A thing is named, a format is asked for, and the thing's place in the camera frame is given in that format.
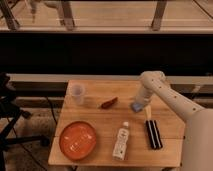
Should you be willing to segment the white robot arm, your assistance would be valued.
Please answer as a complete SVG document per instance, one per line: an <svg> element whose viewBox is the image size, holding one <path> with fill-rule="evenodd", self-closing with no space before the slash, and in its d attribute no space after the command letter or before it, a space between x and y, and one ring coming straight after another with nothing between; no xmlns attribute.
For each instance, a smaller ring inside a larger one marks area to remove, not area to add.
<svg viewBox="0 0 213 171"><path fill-rule="evenodd" d="M180 171L213 171L213 109L204 108L165 84L162 71L145 71L132 109L141 111L156 94L184 122Z"/></svg>

